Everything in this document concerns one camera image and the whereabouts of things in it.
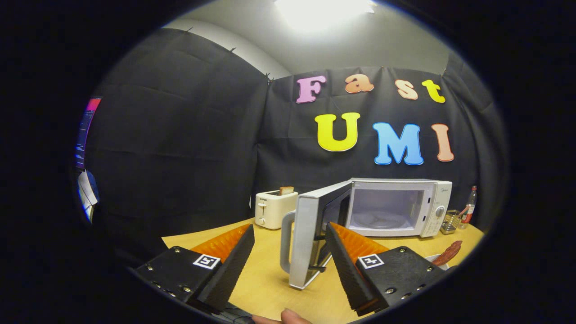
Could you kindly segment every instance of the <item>bottle label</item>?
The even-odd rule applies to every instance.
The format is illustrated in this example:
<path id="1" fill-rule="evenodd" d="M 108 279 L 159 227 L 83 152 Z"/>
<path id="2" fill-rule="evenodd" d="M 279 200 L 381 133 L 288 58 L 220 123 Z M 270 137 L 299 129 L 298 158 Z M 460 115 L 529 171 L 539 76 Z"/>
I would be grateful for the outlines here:
<path id="1" fill-rule="evenodd" d="M 466 212 L 466 216 L 462 218 L 462 223 L 468 224 L 470 223 L 470 219 L 472 218 L 472 213 L 474 212 L 474 205 L 470 206 Z"/>

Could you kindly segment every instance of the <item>human hand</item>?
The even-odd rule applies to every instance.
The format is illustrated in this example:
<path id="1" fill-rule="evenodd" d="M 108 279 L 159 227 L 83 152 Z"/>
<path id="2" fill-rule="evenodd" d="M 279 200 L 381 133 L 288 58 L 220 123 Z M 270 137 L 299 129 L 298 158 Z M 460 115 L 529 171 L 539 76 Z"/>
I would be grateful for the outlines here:
<path id="1" fill-rule="evenodd" d="M 282 321 L 275 321 L 270 318 L 252 315 L 252 320 L 256 324 L 312 324 L 304 318 L 301 318 L 300 315 L 296 314 L 293 310 L 289 310 L 288 308 L 284 309 L 282 313 L 280 313 L 280 318 Z"/>

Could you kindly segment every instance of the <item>black curtain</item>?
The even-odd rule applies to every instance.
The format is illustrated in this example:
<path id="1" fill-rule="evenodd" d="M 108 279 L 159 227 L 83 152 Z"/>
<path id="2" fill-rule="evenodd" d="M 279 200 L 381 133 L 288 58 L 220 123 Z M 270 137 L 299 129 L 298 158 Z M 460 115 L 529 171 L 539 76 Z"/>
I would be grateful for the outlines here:
<path id="1" fill-rule="evenodd" d="M 368 76 L 374 89 L 348 93 L 345 79 Z M 296 103 L 297 80 L 325 76 L 316 100 Z M 402 98 L 409 81 L 417 100 Z M 432 80 L 444 103 L 428 94 Z M 488 91 L 451 57 L 442 76 L 392 67 L 319 70 L 268 81 L 249 63 L 207 39 L 160 29 L 131 50 L 95 90 L 103 99 L 86 143 L 86 168 L 100 203 L 94 227 L 106 232 L 132 264 L 166 247 L 161 237 L 202 231 L 252 217 L 249 198 L 294 186 L 299 193 L 352 177 L 428 178 L 453 183 L 449 209 L 464 207 L 471 187 L 479 202 L 472 224 L 484 230 L 498 212 L 505 185 L 503 126 Z M 357 112 L 358 142 L 329 152 L 314 118 L 336 115 L 334 139 L 346 138 L 341 115 Z M 420 127 L 421 165 L 378 165 L 372 125 L 400 136 Z M 454 160 L 439 161 L 433 124 L 448 126 Z"/>
<path id="2" fill-rule="evenodd" d="M 498 211 L 491 199 L 505 192 L 505 186 L 495 186 L 494 181 L 506 173 L 507 165 L 503 158 L 492 158 L 505 155 L 500 144 L 505 137 L 498 116 L 478 116 L 483 103 L 467 100 L 470 96 L 489 98 L 482 83 L 455 79 L 454 73 L 458 74 L 453 62 L 454 58 L 443 76 L 392 67 L 356 67 L 319 70 L 274 80 L 268 89 L 258 136 L 258 166 L 252 199 L 258 192 L 279 186 L 294 186 L 297 192 L 304 193 L 352 177 L 449 180 L 453 183 L 449 209 L 464 208 L 471 187 L 478 185 L 478 205 L 481 206 L 471 223 L 486 229 Z M 374 89 L 348 93 L 345 79 L 353 74 L 368 76 Z M 297 80 L 315 76 L 327 79 L 316 100 L 296 103 L 300 95 Z M 401 97 L 396 80 L 409 81 L 418 99 Z M 440 86 L 444 103 L 437 103 L 429 96 L 422 85 L 426 80 Z M 341 115 L 347 112 L 358 112 L 361 116 L 357 120 L 358 142 L 344 152 L 324 150 L 317 141 L 318 126 L 314 118 L 322 114 L 336 115 L 334 139 L 342 140 L 346 137 L 346 123 Z M 418 125 L 423 164 L 407 165 L 404 161 L 376 164 L 378 135 L 372 125 L 377 122 L 389 123 L 398 136 L 406 124 Z M 436 123 L 449 128 L 452 161 L 437 159 L 438 140 L 431 128 Z"/>
<path id="3" fill-rule="evenodd" d="M 267 78 L 203 37 L 159 29 L 95 90 L 86 141 L 94 225 L 142 262 L 160 237 L 249 217 Z"/>

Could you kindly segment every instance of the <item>toaster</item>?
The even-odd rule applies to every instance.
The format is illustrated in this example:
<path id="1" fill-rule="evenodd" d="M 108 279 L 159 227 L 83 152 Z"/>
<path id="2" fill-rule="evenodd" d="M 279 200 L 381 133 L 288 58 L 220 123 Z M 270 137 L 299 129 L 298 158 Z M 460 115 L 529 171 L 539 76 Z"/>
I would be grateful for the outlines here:
<path id="1" fill-rule="evenodd" d="M 256 194 L 254 223 L 269 229 L 282 227 L 284 215 L 296 209 L 296 198 L 295 191 L 285 195 L 280 195 L 280 190 Z"/>

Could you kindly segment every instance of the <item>blue letter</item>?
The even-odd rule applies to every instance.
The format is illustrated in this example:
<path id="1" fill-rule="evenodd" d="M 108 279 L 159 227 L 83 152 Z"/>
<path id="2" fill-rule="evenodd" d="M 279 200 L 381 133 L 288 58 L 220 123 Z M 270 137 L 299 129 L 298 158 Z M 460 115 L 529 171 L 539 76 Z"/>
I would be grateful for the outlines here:
<path id="1" fill-rule="evenodd" d="M 388 156 L 388 148 L 390 148 L 396 163 L 400 163 L 404 152 L 406 152 L 404 163 L 408 165 L 424 163 L 424 159 L 420 155 L 420 143 L 418 142 L 420 127 L 418 125 L 405 125 L 400 138 L 389 123 L 375 123 L 372 128 L 378 133 L 378 156 L 374 159 L 376 164 L 392 163 L 392 159 Z"/>

